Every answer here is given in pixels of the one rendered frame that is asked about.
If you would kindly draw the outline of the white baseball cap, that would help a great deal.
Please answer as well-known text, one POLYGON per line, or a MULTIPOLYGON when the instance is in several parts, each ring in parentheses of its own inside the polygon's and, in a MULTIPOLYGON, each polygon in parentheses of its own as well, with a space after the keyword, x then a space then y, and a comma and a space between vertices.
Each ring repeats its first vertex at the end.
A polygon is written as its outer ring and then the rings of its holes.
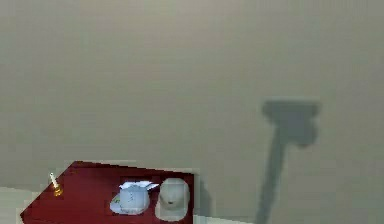
POLYGON ((167 178, 159 188, 155 216, 167 222, 177 222, 186 217, 190 202, 190 189, 181 178, 167 178))

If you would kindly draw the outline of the white blue patterned cap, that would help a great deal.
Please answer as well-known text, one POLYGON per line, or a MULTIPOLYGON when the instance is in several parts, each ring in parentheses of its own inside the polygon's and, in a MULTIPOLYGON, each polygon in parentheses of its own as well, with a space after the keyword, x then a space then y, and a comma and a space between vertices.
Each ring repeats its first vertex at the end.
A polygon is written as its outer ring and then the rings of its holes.
POLYGON ((110 210, 122 215, 140 215, 150 205, 149 192, 158 187, 151 181, 127 181, 119 186, 119 192, 110 202, 110 210))

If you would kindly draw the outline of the dark red cabinet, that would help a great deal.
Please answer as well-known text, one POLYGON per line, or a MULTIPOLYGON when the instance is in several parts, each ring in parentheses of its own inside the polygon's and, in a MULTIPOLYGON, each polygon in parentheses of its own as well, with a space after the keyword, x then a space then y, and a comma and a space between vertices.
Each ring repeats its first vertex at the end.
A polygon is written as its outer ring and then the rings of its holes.
POLYGON ((151 204, 140 215, 120 215, 110 210, 121 184, 142 180, 160 184, 168 178, 180 178, 194 188, 192 173, 75 161, 57 178, 63 193, 56 196, 53 188, 47 187, 20 217, 24 224, 193 224, 193 202, 180 221, 157 219, 157 189, 149 193, 151 204))

